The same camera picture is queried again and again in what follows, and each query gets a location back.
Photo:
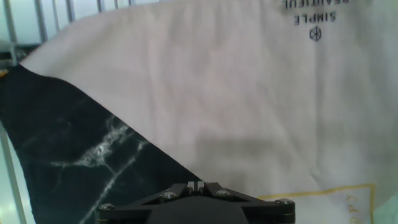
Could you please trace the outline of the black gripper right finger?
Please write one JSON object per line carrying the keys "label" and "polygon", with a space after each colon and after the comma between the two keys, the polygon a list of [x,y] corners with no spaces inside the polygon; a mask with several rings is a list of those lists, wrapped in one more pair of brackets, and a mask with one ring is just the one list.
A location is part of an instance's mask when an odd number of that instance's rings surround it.
{"label": "black gripper right finger", "polygon": [[261,200],[224,188],[216,182],[195,182],[195,194],[237,205],[249,224],[295,223],[295,202],[290,199]]}

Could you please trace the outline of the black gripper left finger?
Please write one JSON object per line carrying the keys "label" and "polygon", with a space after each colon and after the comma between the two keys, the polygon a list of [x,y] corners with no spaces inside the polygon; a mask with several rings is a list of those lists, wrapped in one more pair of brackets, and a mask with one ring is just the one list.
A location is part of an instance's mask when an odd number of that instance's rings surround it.
{"label": "black gripper left finger", "polygon": [[96,224],[128,224],[146,223],[155,208],[174,200],[192,196],[196,182],[173,184],[166,190],[140,199],[129,205],[113,205],[105,203],[95,210]]}

